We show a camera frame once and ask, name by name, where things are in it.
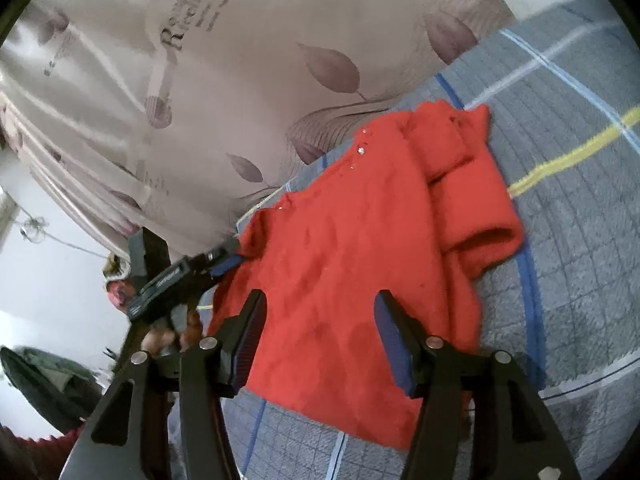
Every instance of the blue stripe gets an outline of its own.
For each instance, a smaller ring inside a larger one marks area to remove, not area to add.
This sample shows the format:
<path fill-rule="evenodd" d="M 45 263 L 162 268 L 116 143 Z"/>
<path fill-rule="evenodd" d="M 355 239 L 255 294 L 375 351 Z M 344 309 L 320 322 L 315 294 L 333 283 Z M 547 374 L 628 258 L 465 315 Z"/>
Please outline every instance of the blue stripe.
<path fill-rule="evenodd" d="M 209 274 L 214 278 L 219 278 L 225 272 L 237 267 L 242 262 L 244 262 L 244 256 L 240 256 L 240 254 L 230 254 L 226 260 L 209 269 Z"/>
<path fill-rule="evenodd" d="M 347 441 L 349 435 L 344 434 L 342 431 L 338 431 L 335 436 L 334 450 L 331 453 L 331 459 L 329 460 L 329 467 L 326 470 L 324 480 L 335 480 L 340 471 L 340 464 L 342 463 L 342 457 L 344 456 L 344 448 L 347 447 Z"/>
<path fill-rule="evenodd" d="M 258 430 L 260 429 L 260 423 L 264 416 L 264 409 L 267 407 L 267 401 L 262 400 L 260 408 L 258 409 L 258 415 L 255 417 L 254 428 L 251 432 L 251 438 L 249 439 L 249 446 L 246 448 L 246 456 L 244 457 L 244 463 L 242 464 L 242 476 L 246 475 L 246 470 L 249 469 L 249 462 L 251 461 L 251 455 L 254 454 L 255 441 L 258 439 Z"/>
<path fill-rule="evenodd" d="M 458 94 L 456 94 L 453 86 L 449 84 L 449 81 L 444 79 L 444 76 L 440 72 L 436 74 L 436 81 L 439 83 L 439 85 L 451 100 L 451 104 L 454 105 L 458 110 L 463 110 L 465 108 L 464 103 L 460 100 Z"/>
<path fill-rule="evenodd" d="M 435 78 L 451 100 L 451 104 L 459 110 L 464 109 L 464 103 L 449 84 L 449 81 L 447 81 L 441 73 L 437 73 Z M 527 379 L 539 390 L 542 390 L 545 387 L 546 369 L 545 325 L 538 275 L 533 262 L 531 248 L 526 238 L 515 258 L 518 264 L 518 275 L 520 277 L 520 288 L 522 289 L 522 302 L 524 303 L 527 330 L 527 354 L 529 356 L 529 360 L 527 361 Z"/>
<path fill-rule="evenodd" d="M 569 74 L 566 70 L 560 68 L 553 61 L 548 60 L 545 56 L 543 56 L 541 52 L 537 51 L 517 34 L 514 34 L 508 29 L 501 30 L 500 34 L 502 34 L 505 38 L 513 41 L 513 43 L 527 52 L 531 57 L 537 59 L 540 63 L 542 63 L 543 66 L 546 67 L 546 69 L 555 74 L 562 82 L 564 82 L 567 86 L 573 88 L 576 92 L 578 92 L 578 94 L 587 99 L 587 101 L 590 102 L 595 108 L 600 110 L 612 124 L 615 124 L 618 127 L 631 147 L 638 155 L 640 155 L 640 139 L 631 128 L 626 127 L 626 124 L 623 122 L 622 118 L 613 106 L 608 104 L 595 92 L 591 91 L 591 89 L 583 85 L 577 78 Z"/>
<path fill-rule="evenodd" d="M 566 12 L 568 12 L 569 14 L 572 14 L 574 16 L 578 16 L 578 18 L 583 19 L 587 23 L 593 23 L 593 20 L 589 16 L 584 15 L 579 10 L 572 9 L 568 5 L 561 5 L 560 8 L 566 10 Z"/>

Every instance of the red sweater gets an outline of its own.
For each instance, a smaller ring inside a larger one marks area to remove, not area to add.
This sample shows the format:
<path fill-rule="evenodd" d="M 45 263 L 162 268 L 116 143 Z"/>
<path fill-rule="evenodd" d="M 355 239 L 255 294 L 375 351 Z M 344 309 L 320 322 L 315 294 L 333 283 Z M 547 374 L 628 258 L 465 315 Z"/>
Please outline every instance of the red sweater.
<path fill-rule="evenodd" d="M 309 188 L 255 213 L 242 264 L 214 298 L 214 333 L 252 288 L 268 301 L 249 389 L 407 449 L 420 400 L 396 387 L 373 318 L 388 288 L 430 334 L 475 351 L 472 286 L 524 233 L 487 149 L 489 110 L 444 101 L 373 120 Z"/>

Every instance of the human hand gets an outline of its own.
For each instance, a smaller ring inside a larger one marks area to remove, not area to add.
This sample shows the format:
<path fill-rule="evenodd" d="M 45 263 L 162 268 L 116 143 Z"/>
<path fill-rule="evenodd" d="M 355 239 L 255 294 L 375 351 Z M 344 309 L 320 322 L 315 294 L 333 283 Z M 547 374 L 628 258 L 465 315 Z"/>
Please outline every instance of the human hand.
<path fill-rule="evenodd" d="M 180 351 L 184 352 L 202 339 L 202 322 L 197 310 L 187 311 L 187 328 L 179 335 Z M 152 328 L 142 340 L 141 349 L 156 356 L 163 348 L 172 345 L 178 335 L 166 328 Z"/>

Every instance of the yellow stripe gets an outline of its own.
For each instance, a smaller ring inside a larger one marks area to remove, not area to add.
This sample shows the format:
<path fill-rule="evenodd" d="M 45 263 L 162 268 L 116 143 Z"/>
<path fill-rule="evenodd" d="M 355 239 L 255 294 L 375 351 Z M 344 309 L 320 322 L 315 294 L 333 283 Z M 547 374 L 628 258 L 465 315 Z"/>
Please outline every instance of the yellow stripe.
<path fill-rule="evenodd" d="M 622 117 L 622 123 L 629 128 L 640 122 L 640 105 L 629 110 L 624 117 Z M 519 181 L 514 182 L 509 186 L 509 194 L 512 198 L 520 196 L 524 192 L 534 187 L 541 180 L 556 174 L 561 171 L 567 170 L 587 160 L 591 155 L 599 152 L 602 148 L 606 147 L 620 136 L 620 129 L 611 124 L 599 134 L 591 139 L 587 140 L 584 144 L 581 144 L 577 148 L 574 148 L 569 153 L 544 162 L 536 166 L 526 176 L 522 177 Z"/>
<path fill-rule="evenodd" d="M 260 209 L 263 205 L 265 205 L 269 200 L 272 199 L 272 197 L 274 195 L 276 195 L 276 193 L 281 192 L 283 189 L 285 189 L 285 187 L 287 187 L 287 184 L 285 184 L 284 186 L 280 186 L 278 189 L 276 189 L 276 191 L 274 191 L 273 193 L 271 193 L 267 198 L 263 198 L 262 200 L 260 200 L 260 202 L 258 202 L 256 205 L 254 205 L 251 209 L 249 209 L 249 211 L 247 211 L 246 213 L 244 213 L 237 221 L 236 224 L 243 222 L 245 218 L 247 218 L 248 216 L 251 216 L 252 214 L 254 214 L 256 211 L 258 211 L 258 209 Z"/>

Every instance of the leaf pattern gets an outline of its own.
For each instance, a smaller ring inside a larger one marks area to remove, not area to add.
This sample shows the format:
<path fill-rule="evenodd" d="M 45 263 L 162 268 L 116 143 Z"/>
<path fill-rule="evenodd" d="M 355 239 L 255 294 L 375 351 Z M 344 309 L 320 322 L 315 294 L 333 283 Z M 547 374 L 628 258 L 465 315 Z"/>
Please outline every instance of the leaf pattern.
<path fill-rule="evenodd" d="M 135 233 L 140 231 L 140 229 L 141 227 L 138 224 L 134 224 L 133 222 L 126 220 L 126 225 L 122 228 L 121 234 L 129 238 L 130 236 L 133 236 Z"/>
<path fill-rule="evenodd" d="M 48 22 L 42 23 L 38 27 L 38 44 L 44 45 L 45 43 L 48 43 L 55 33 L 56 25 L 53 21 L 49 20 Z"/>
<path fill-rule="evenodd" d="M 131 206 L 133 209 L 137 209 L 138 211 L 142 211 L 140 204 L 132 197 L 126 193 L 122 193 L 121 191 L 111 191 L 111 194 L 117 199 L 121 200 L 125 204 Z"/>
<path fill-rule="evenodd" d="M 514 20 L 504 0 L 437 0 L 431 12 L 438 11 L 464 20 L 478 40 L 508 26 Z"/>
<path fill-rule="evenodd" d="M 146 118 L 156 130 L 162 130 L 171 124 L 173 114 L 166 101 L 156 95 L 145 100 Z"/>
<path fill-rule="evenodd" d="M 60 9 L 52 9 L 50 14 L 51 22 L 53 23 L 53 26 L 56 27 L 56 30 L 58 32 L 64 32 L 69 26 L 69 17 Z"/>
<path fill-rule="evenodd" d="M 60 152 L 58 150 L 55 150 L 48 144 L 45 145 L 45 150 L 47 150 L 49 155 L 51 155 L 53 157 L 53 160 L 55 160 L 56 162 L 60 162 L 62 160 L 62 155 L 60 155 Z"/>
<path fill-rule="evenodd" d="M 399 96 L 385 97 L 363 103 L 320 108 L 300 117 L 287 129 L 287 139 L 292 142 L 293 149 L 280 165 L 277 182 L 286 182 L 300 170 L 303 155 L 296 149 L 293 139 L 311 143 L 316 150 L 328 153 L 345 139 L 353 137 L 359 124 L 369 122 L 377 114 L 389 110 L 399 100 Z"/>
<path fill-rule="evenodd" d="M 433 50 L 448 65 L 478 44 L 471 29 L 446 12 L 432 12 L 427 15 L 425 22 Z"/>
<path fill-rule="evenodd" d="M 229 160 L 231 161 L 231 165 L 236 170 L 236 173 L 244 178 L 248 182 L 262 182 L 262 172 L 258 169 L 258 167 L 252 163 L 250 160 L 244 158 L 244 156 L 232 155 L 231 153 L 227 153 Z"/>
<path fill-rule="evenodd" d="M 304 140 L 297 139 L 295 137 L 289 137 L 289 140 L 293 144 L 300 160 L 302 160 L 306 165 L 311 164 L 314 160 L 317 160 L 324 155 L 323 150 L 316 148 L 314 145 L 309 144 Z"/>
<path fill-rule="evenodd" d="M 360 71 L 343 53 L 331 48 L 298 43 L 311 75 L 333 92 L 355 94 L 360 87 Z"/>
<path fill-rule="evenodd" d="M 117 163 L 114 163 L 114 166 L 115 166 L 116 168 L 119 168 L 120 170 L 124 171 L 125 173 L 130 174 L 130 176 L 132 176 L 133 178 L 136 178 L 136 179 L 137 179 L 137 177 L 136 177 L 136 176 L 135 176 L 131 171 L 129 171 L 129 170 L 127 169 L 127 167 L 126 167 L 126 166 L 124 166 L 124 164 L 117 164 Z"/>

